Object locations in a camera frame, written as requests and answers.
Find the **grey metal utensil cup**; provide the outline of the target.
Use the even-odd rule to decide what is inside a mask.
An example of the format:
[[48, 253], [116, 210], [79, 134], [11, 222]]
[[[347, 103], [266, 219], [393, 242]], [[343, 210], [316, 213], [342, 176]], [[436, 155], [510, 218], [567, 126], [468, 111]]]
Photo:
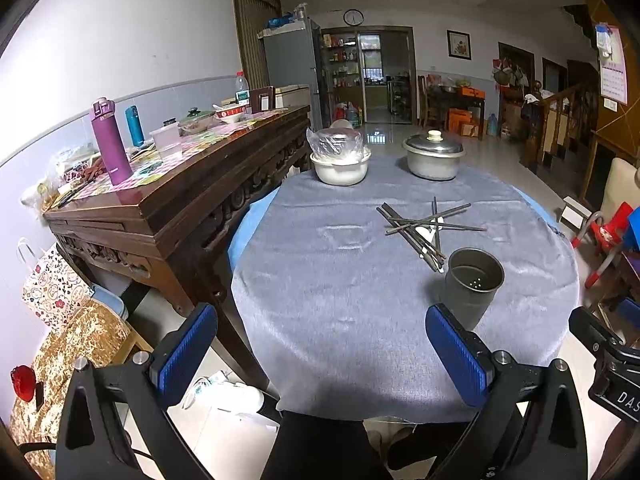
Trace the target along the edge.
[[489, 252], [471, 247], [457, 249], [448, 258], [442, 303], [466, 330], [472, 330], [503, 282], [503, 266]]

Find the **dark carved wooden sideboard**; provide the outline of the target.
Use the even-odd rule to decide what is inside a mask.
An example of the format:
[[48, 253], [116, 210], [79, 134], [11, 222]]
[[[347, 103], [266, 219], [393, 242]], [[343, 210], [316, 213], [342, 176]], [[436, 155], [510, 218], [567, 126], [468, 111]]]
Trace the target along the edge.
[[201, 302], [218, 314], [212, 347], [243, 382], [268, 377], [254, 357], [234, 307], [230, 282], [215, 270], [254, 200], [293, 167], [306, 170], [306, 106], [279, 110], [232, 133], [153, 183], [72, 200], [44, 218], [70, 263], [85, 262], [156, 289], [181, 316]]

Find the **blue jacket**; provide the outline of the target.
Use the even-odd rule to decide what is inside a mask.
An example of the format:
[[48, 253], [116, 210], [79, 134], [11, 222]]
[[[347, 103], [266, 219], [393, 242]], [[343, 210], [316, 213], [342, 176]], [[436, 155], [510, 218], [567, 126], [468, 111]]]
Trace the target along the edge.
[[640, 207], [627, 217], [627, 229], [623, 235], [623, 245], [626, 250], [639, 251], [640, 245]]

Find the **red children chair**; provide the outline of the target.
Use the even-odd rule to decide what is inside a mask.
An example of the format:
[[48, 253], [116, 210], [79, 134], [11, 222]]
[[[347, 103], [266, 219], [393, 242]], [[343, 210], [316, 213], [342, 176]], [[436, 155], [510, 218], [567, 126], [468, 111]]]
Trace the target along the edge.
[[596, 244], [596, 255], [605, 255], [604, 260], [598, 266], [597, 270], [591, 272], [585, 281], [585, 288], [590, 289], [597, 281], [608, 266], [614, 261], [620, 252], [625, 248], [624, 235], [629, 229], [629, 216], [634, 212], [627, 202], [623, 202], [613, 214], [613, 217], [604, 221], [603, 212], [598, 210], [590, 214], [580, 231], [570, 241], [574, 249], [576, 249], [584, 237], [591, 233]]

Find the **checkered sideboard cloth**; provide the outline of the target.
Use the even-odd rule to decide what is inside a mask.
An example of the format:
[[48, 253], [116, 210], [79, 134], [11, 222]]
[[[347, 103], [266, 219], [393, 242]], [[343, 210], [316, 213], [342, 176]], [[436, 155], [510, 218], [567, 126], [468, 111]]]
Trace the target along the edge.
[[202, 132], [182, 136], [177, 142], [168, 144], [166, 148], [161, 150], [157, 148], [155, 142], [149, 142], [146, 148], [137, 150], [131, 156], [132, 175], [122, 183], [113, 184], [107, 174], [81, 180], [78, 185], [73, 185], [66, 193], [60, 194], [50, 208], [62, 208], [72, 200], [131, 190], [151, 184], [160, 180], [161, 177], [188, 159], [232, 136], [233, 133], [253, 129], [267, 119], [278, 117], [284, 112], [285, 108], [267, 110], [257, 114], [243, 112], [240, 114], [239, 120], [233, 119], [232, 122], [215, 119], [213, 125], [208, 126]]

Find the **beige sofa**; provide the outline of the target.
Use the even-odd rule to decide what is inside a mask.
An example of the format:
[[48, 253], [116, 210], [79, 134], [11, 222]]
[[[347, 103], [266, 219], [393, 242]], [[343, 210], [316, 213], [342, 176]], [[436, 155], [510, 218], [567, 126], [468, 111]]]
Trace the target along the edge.
[[640, 206], [639, 169], [626, 160], [614, 157], [606, 179], [600, 211], [609, 222], [622, 203], [632, 209]]

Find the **glass lidded bowl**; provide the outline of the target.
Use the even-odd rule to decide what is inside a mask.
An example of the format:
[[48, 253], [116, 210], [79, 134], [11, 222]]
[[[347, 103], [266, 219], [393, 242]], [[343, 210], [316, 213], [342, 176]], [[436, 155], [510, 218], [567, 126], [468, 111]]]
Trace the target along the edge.
[[200, 110], [192, 107], [179, 122], [179, 130], [183, 136], [198, 134], [206, 131], [215, 119], [215, 114], [211, 110]]

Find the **white pot with plastic bag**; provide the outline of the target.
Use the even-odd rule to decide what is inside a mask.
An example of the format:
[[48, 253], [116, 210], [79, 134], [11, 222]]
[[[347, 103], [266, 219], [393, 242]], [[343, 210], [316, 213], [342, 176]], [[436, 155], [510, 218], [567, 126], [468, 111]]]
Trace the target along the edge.
[[367, 175], [370, 148], [353, 128], [306, 130], [310, 160], [319, 180], [328, 185], [352, 186]]

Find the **teal water bottle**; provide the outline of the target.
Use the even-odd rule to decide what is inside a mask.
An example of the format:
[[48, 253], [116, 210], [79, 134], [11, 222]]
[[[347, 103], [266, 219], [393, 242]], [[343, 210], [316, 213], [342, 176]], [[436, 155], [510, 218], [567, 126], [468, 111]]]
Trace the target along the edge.
[[125, 110], [125, 117], [132, 145], [140, 148], [144, 144], [144, 134], [137, 107], [135, 105], [128, 107]]

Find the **red white bowl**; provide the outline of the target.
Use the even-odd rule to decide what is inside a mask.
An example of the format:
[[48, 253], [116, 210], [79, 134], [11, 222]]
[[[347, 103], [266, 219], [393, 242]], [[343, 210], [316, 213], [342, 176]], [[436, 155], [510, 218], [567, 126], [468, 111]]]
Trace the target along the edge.
[[232, 103], [226, 106], [214, 106], [215, 117], [227, 125], [242, 122], [247, 112], [245, 104]]

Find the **clear plastic water bottle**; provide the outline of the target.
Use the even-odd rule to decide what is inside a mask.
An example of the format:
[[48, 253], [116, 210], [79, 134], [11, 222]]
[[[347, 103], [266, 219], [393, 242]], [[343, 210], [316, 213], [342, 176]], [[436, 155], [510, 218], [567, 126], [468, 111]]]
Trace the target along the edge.
[[235, 101], [239, 105], [250, 104], [250, 86], [243, 72], [237, 72], [235, 77]]

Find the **grey refrigerator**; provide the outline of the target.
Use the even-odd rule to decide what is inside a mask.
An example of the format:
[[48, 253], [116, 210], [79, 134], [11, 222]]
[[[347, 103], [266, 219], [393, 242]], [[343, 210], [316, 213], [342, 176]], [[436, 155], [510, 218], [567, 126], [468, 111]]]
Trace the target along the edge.
[[310, 121], [321, 129], [328, 114], [328, 95], [324, 80], [321, 29], [310, 18], [258, 34], [265, 49], [269, 82], [277, 88], [306, 86], [310, 96]]

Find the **wall calendar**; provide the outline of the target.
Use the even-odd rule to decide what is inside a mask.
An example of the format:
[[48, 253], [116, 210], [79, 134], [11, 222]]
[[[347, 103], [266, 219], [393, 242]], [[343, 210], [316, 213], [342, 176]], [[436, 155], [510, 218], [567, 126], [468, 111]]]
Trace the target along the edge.
[[597, 24], [594, 29], [599, 51], [601, 96], [627, 104], [626, 61], [620, 30], [605, 23]]

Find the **framed wall picture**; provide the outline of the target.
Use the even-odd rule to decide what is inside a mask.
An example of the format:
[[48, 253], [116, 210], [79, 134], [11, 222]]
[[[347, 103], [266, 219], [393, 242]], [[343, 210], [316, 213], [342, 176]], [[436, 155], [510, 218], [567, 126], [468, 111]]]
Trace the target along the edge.
[[471, 36], [467, 32], [447, 32], [448, 55], [450, 58], [461, 58], [465, 61], [472, 60]]

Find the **round wall clock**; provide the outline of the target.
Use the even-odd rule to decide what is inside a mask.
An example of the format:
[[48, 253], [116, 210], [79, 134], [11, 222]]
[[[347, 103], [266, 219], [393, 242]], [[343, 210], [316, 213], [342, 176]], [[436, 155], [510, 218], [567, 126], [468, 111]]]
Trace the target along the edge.
[[343, 13], [343, 21], [349, 27], [358, 27], [364, 22], [364, 15], [358, 9], [348, 9]]

